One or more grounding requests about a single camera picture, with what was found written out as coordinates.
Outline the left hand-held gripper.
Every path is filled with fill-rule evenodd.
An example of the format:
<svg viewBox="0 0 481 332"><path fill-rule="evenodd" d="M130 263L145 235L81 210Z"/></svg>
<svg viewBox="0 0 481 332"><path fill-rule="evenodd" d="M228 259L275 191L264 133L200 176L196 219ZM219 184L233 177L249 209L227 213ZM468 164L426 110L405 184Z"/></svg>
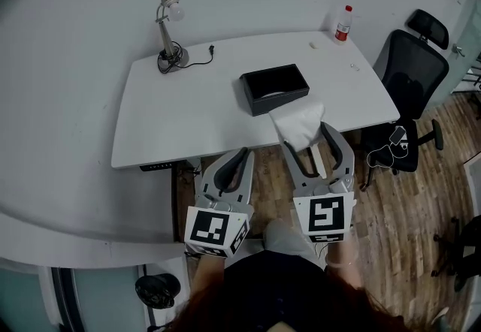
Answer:
<svg viewBox="0 0 481 332"><path fill-rule="evenodd" d="M196 253L232 258L239 250L254 213L250 204L254 161L252 150L246 149L243 156L237 149L204 171L203 192L188 209L184 234L185 244ZM229 187L234 176L235 184Z"/></svg>

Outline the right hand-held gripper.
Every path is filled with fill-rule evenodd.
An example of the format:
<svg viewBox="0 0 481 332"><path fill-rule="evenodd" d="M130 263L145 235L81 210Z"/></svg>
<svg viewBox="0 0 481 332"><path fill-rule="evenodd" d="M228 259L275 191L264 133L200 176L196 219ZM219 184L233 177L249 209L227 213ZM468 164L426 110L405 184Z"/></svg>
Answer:
<svg viewBox="0 0 481 332"><path fill-rule="evenodd" d="M282 142L282 150L294 183L293 202L301 230L313 243L339 243L349 233L353 208L355 156L343 135L327 122L320 130L336 161L330 182L320 179L317 171L309 173L294 148Z"/></svg>

